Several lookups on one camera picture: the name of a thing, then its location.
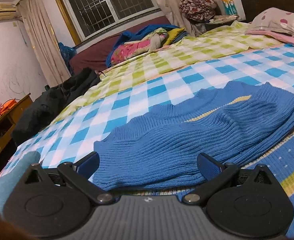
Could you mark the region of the black jacket on bed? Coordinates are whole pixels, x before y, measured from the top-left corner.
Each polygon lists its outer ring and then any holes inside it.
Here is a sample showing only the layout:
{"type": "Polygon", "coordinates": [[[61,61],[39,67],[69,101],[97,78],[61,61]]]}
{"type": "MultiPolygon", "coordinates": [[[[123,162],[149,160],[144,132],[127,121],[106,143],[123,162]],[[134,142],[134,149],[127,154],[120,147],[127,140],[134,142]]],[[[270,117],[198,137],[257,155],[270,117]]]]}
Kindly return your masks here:
{"type": "Polygon", "coordinates": [[[84,68],[63,83],[41,94],[19,118],[11,137],[16,146],[21,145],[48,126],[60,113],[87,90],[100,82],[95,70],[84,68]]]}

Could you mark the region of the maroon sofa bench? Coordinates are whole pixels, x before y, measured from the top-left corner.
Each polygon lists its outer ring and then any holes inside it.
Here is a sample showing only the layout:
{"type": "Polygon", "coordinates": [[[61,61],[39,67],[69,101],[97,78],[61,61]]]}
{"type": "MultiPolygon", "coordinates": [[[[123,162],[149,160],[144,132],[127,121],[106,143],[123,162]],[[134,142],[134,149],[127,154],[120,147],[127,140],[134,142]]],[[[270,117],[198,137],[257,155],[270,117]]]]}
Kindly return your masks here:
{"type": "Polygon", "coordinates": [[[83,68],[89,67],[93,70],[103,71],[107,69],[106,59],[112,51],[113,46],[124,31],[136,33],[140,29],[150,24],[169,24],[170,22],[165,16],[149,19],[148,21],[134,24],[128,29],[124,27],[116,28],[104,35],[99,36],[93,41],[88,42],[84,46],[76,49],[77,54],[69,60],[71,69],[74,74],[78,74],[83,68]]]}

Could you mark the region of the blue knitted sweater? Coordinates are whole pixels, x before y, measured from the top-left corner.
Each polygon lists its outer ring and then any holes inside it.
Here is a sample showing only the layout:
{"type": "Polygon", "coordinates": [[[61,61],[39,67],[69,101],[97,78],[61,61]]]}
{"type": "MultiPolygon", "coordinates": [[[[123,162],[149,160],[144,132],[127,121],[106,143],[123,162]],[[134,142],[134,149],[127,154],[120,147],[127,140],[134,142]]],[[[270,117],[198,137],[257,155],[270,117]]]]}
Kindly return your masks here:
{"type": "Polygon", "coordinates": [[[201,89],[176,105],[155,105],[94,143],[100,165],[92,182],[102,189],[161,190],[204,182],[197,156],[205,153],[239,166],[264,159],[282,181],[294,161],[264,158],[269,150],[292,147],[294,94],[269,83],[230,81],[222,88],[201,89]]]}

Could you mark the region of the wooden TV cabinet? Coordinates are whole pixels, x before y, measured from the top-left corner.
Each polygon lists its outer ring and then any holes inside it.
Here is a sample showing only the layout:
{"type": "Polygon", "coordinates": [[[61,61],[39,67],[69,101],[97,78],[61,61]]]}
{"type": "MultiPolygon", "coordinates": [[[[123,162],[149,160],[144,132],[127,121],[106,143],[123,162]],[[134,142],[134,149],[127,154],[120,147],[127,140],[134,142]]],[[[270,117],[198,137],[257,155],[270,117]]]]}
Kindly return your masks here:
{"type": "Polygon", "coordinates": [[[33,103],[30,93],[0,116],[0,171],[7,164],[9,159],[15,153],[17,147],[11,137],[11,133],[20,119],[23,111],[33,103]]]}

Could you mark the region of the green white checkered bedsheet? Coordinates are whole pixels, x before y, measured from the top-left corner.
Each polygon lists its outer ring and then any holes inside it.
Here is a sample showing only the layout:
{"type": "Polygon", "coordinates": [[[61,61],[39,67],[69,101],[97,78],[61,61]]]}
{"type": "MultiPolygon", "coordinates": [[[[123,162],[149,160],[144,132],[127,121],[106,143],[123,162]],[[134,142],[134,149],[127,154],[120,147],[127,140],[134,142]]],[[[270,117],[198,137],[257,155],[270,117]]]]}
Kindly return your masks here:
{"type": "Polygon", "coordinates": [[[184,66],[281,44],[272,37],[247,35],[249,26],[248,23],[234,21],[231,25],[223,25],[199,37],[184,37],[175,44],[108,68],[101,82],[67,105],[54,120],[60,121],[80,107],[184,66]]]}

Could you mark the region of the pink floral folded quilt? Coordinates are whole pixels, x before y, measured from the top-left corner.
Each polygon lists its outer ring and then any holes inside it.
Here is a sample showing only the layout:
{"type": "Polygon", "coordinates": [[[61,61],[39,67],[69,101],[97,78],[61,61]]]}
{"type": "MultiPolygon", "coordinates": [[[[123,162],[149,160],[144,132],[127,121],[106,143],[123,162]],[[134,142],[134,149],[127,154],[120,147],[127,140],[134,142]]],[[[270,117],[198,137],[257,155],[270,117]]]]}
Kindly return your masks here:
{"type": "Polygon", "coordinates": [[[115,66],[135,56],[157,50],[161,48],[167,38],[168,33],[150,33],[147,38],[140,41],[125,42],[112,53],[111,65],[115,66]]]}

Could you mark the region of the left beige curtain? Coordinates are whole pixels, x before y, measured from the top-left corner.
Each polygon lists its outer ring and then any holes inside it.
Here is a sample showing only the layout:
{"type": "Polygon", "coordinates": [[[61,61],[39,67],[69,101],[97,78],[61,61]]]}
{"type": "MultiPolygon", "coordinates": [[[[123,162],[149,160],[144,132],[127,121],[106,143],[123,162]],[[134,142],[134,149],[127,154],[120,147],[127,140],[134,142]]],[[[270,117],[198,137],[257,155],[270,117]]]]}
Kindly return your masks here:
{"type": "Polygon", "coordinates": [[[42,0],[20,0],[17,10],[22,16],[33,51],[47,84],[54,87],[71,77],[42,0]]]}

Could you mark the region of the yellow blue bottle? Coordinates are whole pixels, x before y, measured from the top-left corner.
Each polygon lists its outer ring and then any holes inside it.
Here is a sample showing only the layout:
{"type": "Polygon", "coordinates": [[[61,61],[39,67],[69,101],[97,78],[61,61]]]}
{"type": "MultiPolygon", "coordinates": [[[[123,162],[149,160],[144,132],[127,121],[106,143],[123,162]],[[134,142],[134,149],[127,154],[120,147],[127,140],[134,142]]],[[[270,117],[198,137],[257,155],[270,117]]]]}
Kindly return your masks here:
{"type": "Polygon", "coordinates": [[[238,15],[235,4],[233,0],[221,0],[227,15],[238,15]]]}

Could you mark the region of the dark blue plastic bag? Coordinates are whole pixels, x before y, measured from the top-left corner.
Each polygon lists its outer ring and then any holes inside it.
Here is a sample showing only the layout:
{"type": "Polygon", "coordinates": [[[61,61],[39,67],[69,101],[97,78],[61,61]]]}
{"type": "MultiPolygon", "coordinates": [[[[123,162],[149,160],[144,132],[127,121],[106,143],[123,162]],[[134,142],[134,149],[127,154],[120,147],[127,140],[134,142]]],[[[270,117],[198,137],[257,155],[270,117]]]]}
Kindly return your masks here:
{"type": "Polygon", "coordinates": [[[77,54],[76,49],[71,48],[69,46],[65,46],[62,42],[58,42],[58,47],[68,71],[70,72],[71,76],[73,76],[74,70],[70,65],[70,60],[77,54]]]}

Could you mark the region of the teal fleece cloth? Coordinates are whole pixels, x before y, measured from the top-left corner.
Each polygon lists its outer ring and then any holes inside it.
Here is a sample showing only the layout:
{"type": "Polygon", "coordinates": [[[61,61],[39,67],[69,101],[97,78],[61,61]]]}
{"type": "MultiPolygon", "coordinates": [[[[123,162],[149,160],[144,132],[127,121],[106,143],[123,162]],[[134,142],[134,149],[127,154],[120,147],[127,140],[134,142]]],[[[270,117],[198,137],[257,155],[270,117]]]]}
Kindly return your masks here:
{"type": "Polygon", "coordinates": [[[4,205],[16,184],[32,163],[38,163],[40,153],[31,151],[25,154],[6,175],[0,177],[0,216],[3,216],[4,205]]]}

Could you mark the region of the blue blanket on bench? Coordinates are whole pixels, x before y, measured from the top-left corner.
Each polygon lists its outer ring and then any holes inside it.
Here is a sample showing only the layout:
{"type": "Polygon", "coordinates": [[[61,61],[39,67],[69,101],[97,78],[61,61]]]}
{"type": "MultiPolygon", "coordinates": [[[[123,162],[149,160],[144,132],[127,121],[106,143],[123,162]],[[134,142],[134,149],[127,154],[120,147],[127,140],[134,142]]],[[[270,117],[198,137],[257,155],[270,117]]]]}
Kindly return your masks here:
{"type": "Polygon", "coordinates": [[[171,24],[149,24],[146,27],[140,29],[136,33],[132,33],[130,31],[124,31],[120,35],[120,37],[118,38],[116,43],[114,44],[111,52],[108,54],[108,56],[106,58],[106,67],[109,68],[109,67],[112,66],[111,57],[112,57],[112,54],[114,53],[114,51],[116,50],[116,48],[118,48],[118,46],[124,44],[125,42],[141,40],[146,35],[148,35],[149,33],[153,32],[153,31],[155,31],[158,28],[163,28],[166,31],[169,31],[169,30],[178,28],[178,26],[171,25],[171,24]]]}

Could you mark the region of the blue white checkered bedsheet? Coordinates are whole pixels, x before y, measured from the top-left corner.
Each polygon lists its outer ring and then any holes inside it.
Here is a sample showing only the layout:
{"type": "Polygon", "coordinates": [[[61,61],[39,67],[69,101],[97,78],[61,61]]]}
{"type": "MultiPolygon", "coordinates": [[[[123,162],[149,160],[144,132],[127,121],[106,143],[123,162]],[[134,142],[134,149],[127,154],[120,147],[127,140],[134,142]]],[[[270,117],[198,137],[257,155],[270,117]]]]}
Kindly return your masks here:
{"type": "Polygon", "coordinates": [[[176,105],[200,89],[222,88],[232,80],[249,85],[268,82],[294,93],[294,46],[285,44],[196,63],[97,100],[20,145],[1,174],[10,172],[31,151],[40,153],[45,167],[81,159],[112,129],[145,114],[152,106],[176,105]]]}

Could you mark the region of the yellow folded cloth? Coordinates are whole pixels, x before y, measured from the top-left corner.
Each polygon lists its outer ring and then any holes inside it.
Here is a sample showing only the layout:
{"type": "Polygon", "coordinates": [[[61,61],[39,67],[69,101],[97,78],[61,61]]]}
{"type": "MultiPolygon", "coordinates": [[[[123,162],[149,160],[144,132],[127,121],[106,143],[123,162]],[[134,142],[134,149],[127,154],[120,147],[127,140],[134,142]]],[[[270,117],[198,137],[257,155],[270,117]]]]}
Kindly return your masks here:
{"type": "Polygon", "coordinates": [[[175,28],[168,31],[168,36],[166,41],[164,42],[164,46],[169,46],[173,43],[180,41],[182,38],[187,36],[187,31],[185,28],[175,28]]]}

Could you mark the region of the stack of papers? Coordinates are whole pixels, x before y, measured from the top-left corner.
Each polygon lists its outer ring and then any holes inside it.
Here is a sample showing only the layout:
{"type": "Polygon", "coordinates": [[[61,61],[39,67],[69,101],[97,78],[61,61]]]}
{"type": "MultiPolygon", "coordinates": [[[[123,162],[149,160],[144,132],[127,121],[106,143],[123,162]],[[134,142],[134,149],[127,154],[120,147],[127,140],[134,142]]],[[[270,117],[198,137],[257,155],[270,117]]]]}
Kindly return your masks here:
{"type": "Polygon", "coordinates": [[[213,18],[211,18],[207,24],[223,24],[228,22],[233,22],[234,20],[237,20],[239,18],[238,14],[235,15],[215,15],[213,18]]]}

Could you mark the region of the orange bag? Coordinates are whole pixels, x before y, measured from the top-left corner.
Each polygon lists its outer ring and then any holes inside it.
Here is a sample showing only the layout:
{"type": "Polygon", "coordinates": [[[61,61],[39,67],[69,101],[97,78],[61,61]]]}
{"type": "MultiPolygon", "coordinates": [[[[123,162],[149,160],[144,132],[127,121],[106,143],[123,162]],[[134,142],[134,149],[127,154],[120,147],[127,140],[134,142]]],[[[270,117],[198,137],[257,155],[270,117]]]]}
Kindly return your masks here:
{"type": "Polygon", "coordinates": [[[11,110],[17,103],[19,102],[19,100],[17,99],[10,99],[7,100],[0,109],[0,116],[5,114],[6,112],[8,112],[9,110],[11,110]]]}

